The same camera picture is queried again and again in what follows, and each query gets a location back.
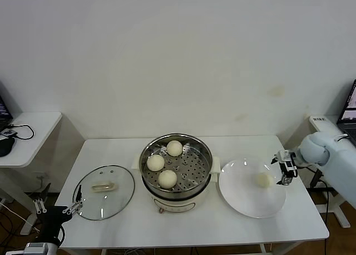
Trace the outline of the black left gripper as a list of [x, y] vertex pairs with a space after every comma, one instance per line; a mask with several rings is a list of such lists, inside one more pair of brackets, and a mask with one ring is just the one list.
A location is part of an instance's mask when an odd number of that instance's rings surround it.
[[58, 236], [62, 225], [72, 219], [72, 215], [77, 213], [83, 206], [82, 186], [79, 185], [75, 192], [74, 202], [70, 207], [67, 206], [49, 206], [45, 207], [43, 199], [34, 199], [33, 204], [36, 209], [37, 217], [42, 226], [37, 237], [38, 243], [61, 244]]

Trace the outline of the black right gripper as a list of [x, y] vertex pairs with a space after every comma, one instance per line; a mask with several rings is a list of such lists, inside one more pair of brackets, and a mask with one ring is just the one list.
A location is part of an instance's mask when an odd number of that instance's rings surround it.
[[297, 177], [297, 167], [294, 163], [294, 152], [289, 150], [279, 151], [271, 161], [271, 164], [279, 163], [281, 179], [276, 183], [280, 186], [288, 186], [292, 179]]

